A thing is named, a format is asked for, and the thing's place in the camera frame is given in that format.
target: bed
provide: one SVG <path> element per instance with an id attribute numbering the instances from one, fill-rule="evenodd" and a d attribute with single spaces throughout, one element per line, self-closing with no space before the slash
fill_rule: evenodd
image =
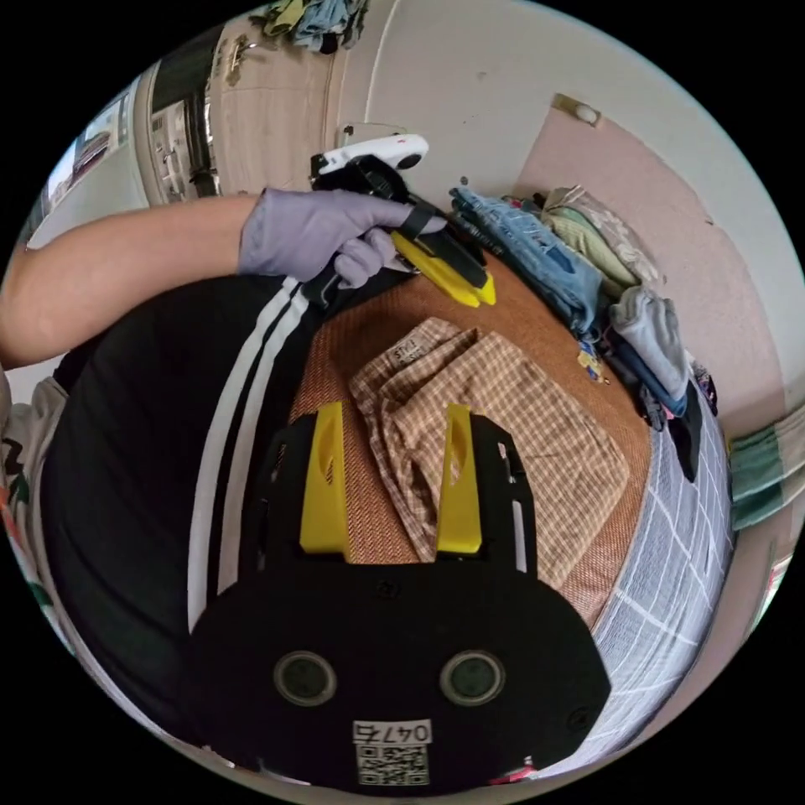
<path id="1" fill-rule="evenodd" d="M 592 763 L 628 744 L 673 693 L 707 635 L 733 550 L 728 471 L 719 425 L 704 417 L 695 483 L 667 430 L 652 432 L 615 377 L 591 381 L 579 344 L 517 276 L 488 256 L 497 305 L 462 307 L 415 278 L 332 319 L 316 336 L 291 419 L 344 401 L 351 561 L 417 561 L 382 486 L 347 388 L 355 372 L 430 316 L 496 331 L 573 394 L 621 448 L 630 478 L 605 526 L 560 592 L 582 615 L 613 685 L 578 752 L 541 776 Z"/>

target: camera lens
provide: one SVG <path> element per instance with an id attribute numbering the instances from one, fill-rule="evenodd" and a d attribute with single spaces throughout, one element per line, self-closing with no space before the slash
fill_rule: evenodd
<path id="1" fill-rule="evenodd" d="M 274 684 L 289 702 L 302 707 L 315 707 L 332 699 L 335 671 L 318 654 L 293 652 L 277 663 Z"/>
<path id="2" fill-rule="evenodd" d="M 486 704 L 503 688 L 505 673 L 497 657 L 487 652 L 461 652 L 442 669 L 439 684 L 454 704 Z"/>

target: hand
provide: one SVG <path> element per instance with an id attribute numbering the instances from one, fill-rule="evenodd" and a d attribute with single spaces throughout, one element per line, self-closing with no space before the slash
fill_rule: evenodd
<path id="1" fill-rule="evenodd" d="M 287 275 L 306 283 L 334 254 L 342 284 L 359 288 L 397 254 L 391 237 L 411 207 L 345 190 L 265 190 L 241 234 L 238 273 Z M 444 227 L 433 218 L 423 234 Z"/>

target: person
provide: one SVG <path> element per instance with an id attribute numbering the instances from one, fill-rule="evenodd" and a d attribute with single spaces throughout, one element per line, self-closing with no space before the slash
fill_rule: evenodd
<path id="1" fill-rule="evenodd" d="M 257 561 L 223 537 L 317 329 L 405 280 L 381 269 L 395 254 L 385 228 L 409 211 L 266 190 L 110 216 L 8 264 L 3 526 L 60 639 L 159 735 L 196 745 L 175 703 L 182 646 L 238 563 Z M 334 255 L 338 300 L 321 309 L 304 283 Z M 5 371 L 65 353 L 12 405 Z"/>

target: white wall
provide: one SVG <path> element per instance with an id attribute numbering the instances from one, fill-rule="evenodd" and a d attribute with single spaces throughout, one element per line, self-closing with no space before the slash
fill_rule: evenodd
<path id="1" fill-rule="evenodd" d="M 805 401 L 805 281 L 791 240 L 735 144 L 658 68 L 535 3 L 375 0 L 346 69 L 341 119 L 422 133 L 431 153 L 411 183 L 441 205 L 463 175 L 481 193 L 509 191 L 554 93 L 600 109 L 693 187 L 738 248 L 766 311 L 787 409 Z"/>

